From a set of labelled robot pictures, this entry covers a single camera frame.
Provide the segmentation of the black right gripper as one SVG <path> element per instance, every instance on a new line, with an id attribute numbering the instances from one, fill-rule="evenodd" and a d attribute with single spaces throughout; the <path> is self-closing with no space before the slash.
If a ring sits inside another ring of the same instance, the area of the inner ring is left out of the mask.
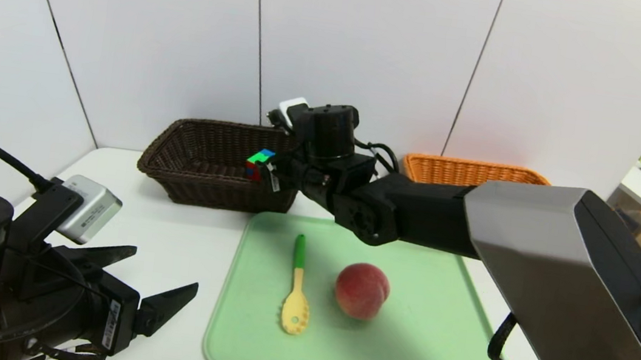
<path id="1" fill-rule="evenodd" d="M 264 159 L 254 161 L 252 180 L 261 181 L 271 192 L 301 191 L 306 163 L 293 153 L 260 151 Z"/>

